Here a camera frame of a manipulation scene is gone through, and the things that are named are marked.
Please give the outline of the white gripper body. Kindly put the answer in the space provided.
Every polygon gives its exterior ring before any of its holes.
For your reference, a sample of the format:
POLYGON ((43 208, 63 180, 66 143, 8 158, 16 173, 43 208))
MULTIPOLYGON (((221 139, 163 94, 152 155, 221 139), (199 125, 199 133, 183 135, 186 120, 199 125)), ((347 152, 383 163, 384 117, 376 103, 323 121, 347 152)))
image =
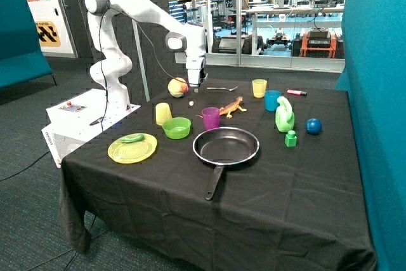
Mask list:
POLYGON ((204 72, 206 58, 203 56, 193 58, 187 57, 186 68, 188 74, 188 85, 190 87, 199 87, 206 79, 207 74, 204 72))

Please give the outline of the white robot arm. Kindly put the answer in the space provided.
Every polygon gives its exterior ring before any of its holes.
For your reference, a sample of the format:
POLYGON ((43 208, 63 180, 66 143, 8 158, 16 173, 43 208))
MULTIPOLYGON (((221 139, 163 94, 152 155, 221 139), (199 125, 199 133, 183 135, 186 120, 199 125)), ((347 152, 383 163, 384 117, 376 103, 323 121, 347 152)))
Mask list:
POLYGON ((91 67, 91 77, 107 90, 108 110, 130 107, 128 89, 119 78, 127 74, 133 64, 121 51, 112 25, 113 16, 119 13, 136 22, 155 23, 167 29, 166 46, 186 56, 189 85, 197 87, 204 80, 206 32, 201 23, 181 23, 150 0, 85 0, 85 7, 94 46, 105 57, 91 67))

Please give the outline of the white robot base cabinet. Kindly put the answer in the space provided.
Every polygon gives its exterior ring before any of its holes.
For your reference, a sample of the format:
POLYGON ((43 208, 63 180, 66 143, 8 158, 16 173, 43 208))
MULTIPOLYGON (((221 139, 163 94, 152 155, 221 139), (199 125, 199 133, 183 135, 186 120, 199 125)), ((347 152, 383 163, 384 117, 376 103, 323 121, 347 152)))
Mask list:
POLYGON ((65 156, 140 107, 131 104, 128 109, 109 114, 105 104, 105 91, 91 89, 46 109, 50 124, 42 134, 56 167, 65 156))

